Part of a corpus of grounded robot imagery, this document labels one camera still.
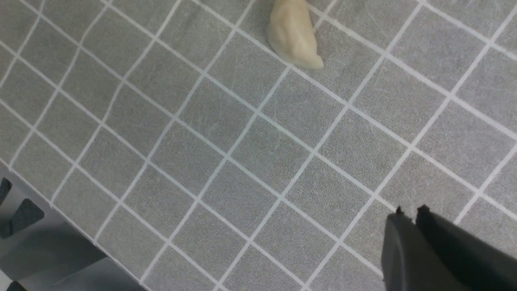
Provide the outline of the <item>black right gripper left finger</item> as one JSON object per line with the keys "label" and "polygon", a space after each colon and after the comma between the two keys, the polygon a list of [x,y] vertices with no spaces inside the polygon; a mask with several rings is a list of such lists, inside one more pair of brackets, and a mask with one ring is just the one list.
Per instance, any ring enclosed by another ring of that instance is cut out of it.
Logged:
{"label": "black right gripper left finger", "polygon": [[463,291],[401,207],[386,218],[381,269],[386,291]]}

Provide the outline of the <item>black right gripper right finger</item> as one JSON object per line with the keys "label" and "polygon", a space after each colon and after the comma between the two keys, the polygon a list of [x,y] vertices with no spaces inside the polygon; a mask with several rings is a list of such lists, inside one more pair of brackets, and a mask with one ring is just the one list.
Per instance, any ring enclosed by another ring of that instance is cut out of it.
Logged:
{"label": "black right gripper right finger", "polygon": [[515,291],[516,259],[423,205],[416,226],[447,270],[471,291]]}

